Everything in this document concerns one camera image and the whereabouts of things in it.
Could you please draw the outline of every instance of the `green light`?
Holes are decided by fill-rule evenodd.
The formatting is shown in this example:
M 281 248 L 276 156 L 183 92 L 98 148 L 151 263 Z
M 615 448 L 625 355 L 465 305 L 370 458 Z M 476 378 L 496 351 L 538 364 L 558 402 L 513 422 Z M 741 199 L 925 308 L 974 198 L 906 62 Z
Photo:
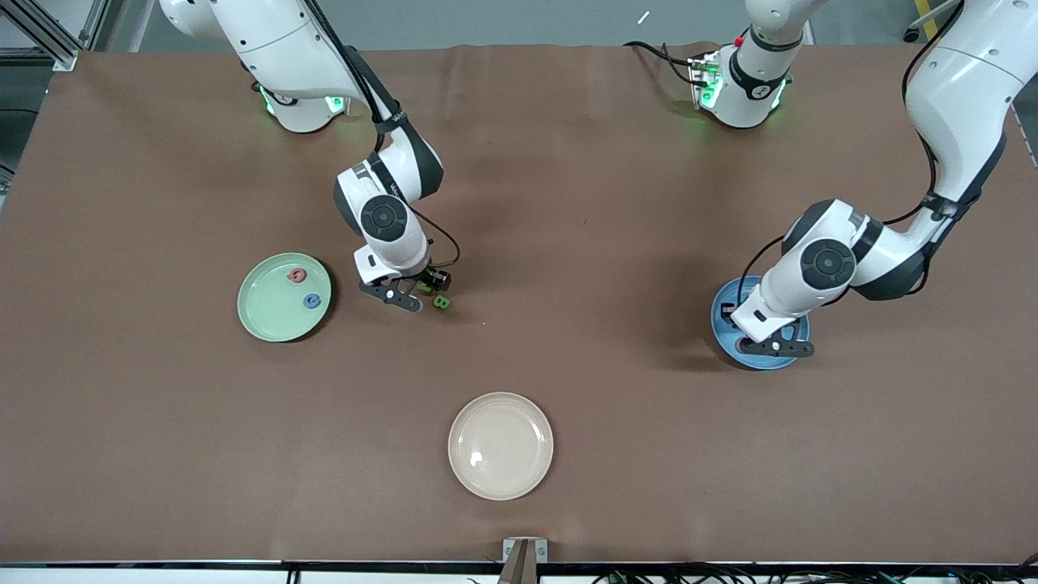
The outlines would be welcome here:
M 332 113 L 338 113 L 346 107 L 343 105 L 343 98 L 325 98 L 325 101 L 328 102 L 328 109 Z
M 270 95 L 267 94 L 267 89 L 264 89 L 263 85 L 260 86 L 260 94 L 263 95 L 263 101 L 267 103 L 267 112 L 276 117 L 277 114 L 274 113 L 274 105 L 270 103 Z
M 778 99 L 782 98 L 782 90 L 786 88 L 786 80 L 778 85 L 778 89 L 775 90 L 775 99 L 771 102 L 771 109 L 778 107 Z
M 720 75 L 714 76 L 713 81 L 709 85 L 703 88 L 703 100 L 702 104 L 705 108 L 711 108 L 717 102 L 717 93 L 720 88 L 725 86 L 725 80 Z

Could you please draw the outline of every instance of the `table surface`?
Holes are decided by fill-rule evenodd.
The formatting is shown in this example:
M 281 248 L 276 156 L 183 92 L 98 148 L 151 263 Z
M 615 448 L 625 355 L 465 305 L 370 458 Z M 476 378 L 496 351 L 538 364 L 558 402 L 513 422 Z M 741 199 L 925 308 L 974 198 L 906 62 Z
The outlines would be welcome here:
M 818 311 L 818 355 L 780 372 L 709 333 L 717 287 L 812 202 L 919 200 L 910 52 L 808 47 L 747 131 L 631 49 L 371 53 L 446 166 L 420 208 L 464 247 L 454 306 L 419 315 L 355 287 L 331 187 L 362 115 L 293 135 L 233 55 L 82 55 L 0 217 L 0 559 L 481 559 L 532 534 L 559 561 L 1018 561 L 1038 176 L 1014 123 L 925 294 Z M 268 344 L 235 298 L 283 251 L 340 286 L 318 334 Z M 555 436 L 504 503 L 445 448 L 493 391 Z

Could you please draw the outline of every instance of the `blue plate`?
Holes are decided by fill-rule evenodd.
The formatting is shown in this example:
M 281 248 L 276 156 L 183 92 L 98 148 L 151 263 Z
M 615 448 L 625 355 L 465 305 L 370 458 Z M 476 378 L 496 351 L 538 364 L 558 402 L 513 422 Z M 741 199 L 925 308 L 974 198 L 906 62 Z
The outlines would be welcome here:
M 743 280 L 742 284 L 742 300 L 746 300 L 746 298 L 749 297 L 750 291 L 754 289 L 754 285 L 756 285 L 760 279 L 761 276 L 759 275 L 746 276 L 746 279 Z M 720 313 L 721 305 L 736 304 L 735 289 L 738 286 L 738 277 L 722 285 L 717 291 L 717 296 L 714 297 L 713 306 L 710 307 L 710 327 L 713 328 L 714 338 L 717 339 L 717 343 L 720 345 L 720 349 L 725 350 L 725 353 L 727 353 L 729 357 L 750 369 L 773 371 L 775 369 L 782 369 L 783 367 L 793 365 L 793 362 L 796 361 L 795 357 L 746 355 L 739 351 L 739 342 L 746 338 L 746 334 L 739 330 L 739 328 L 736 327 L 731 321 L 726 321 Z M 796 328 L 792 325 L 785 327 L 782 330 L 783 339 L 792 341 L 795 333 Z M 800 317 L 800 331 L 796 340 L 811 340 L 811 324 L 807 316 Z

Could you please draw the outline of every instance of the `white plate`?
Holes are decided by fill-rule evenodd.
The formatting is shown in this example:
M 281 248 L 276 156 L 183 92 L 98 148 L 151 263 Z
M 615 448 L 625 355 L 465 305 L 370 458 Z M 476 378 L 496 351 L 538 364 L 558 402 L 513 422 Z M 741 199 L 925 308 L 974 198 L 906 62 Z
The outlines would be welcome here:
M 450 426 L 447 456 L 465 489 L 491 501 L 526 495 L 551 466 L 551 426 L 532 401 L 497 392 L 462 409 Z

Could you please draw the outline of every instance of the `green plate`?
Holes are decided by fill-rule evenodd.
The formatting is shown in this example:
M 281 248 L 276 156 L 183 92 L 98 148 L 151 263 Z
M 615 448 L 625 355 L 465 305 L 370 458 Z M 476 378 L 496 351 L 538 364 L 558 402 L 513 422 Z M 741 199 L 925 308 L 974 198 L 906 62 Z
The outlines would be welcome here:
M 299 283 L 289 279 L 295 268 L 306 270 Z M 309 295 L 321 298 L 317 308 L 306 308 Z M 309 333 L 321 323 L 331 304 L 331 276 L 321 261 L 304 253 L 280 253 L 252 268 L 238 290 L 238 318 L 257 339 L 283 343 Z

